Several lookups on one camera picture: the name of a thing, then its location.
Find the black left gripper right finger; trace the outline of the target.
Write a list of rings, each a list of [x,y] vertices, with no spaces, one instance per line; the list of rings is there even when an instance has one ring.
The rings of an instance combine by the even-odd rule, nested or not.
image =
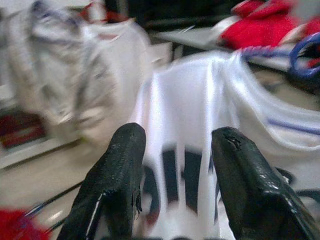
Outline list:
[[[237,240],[318,240],[320,225],[295,191],[287,171],[271,166],[257,145],[230,126],[211,132],[213,165],[229,227]]]

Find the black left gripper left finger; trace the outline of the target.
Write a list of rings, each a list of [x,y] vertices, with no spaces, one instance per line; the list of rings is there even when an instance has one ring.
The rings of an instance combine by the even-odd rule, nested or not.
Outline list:
[[[142,211],[142,162],[146,133],[136,122],[120,126],[106,152],[85,176],[59,232],[59,240],[93,240],[99,222],[104,237],[131,240],[134,218]]]

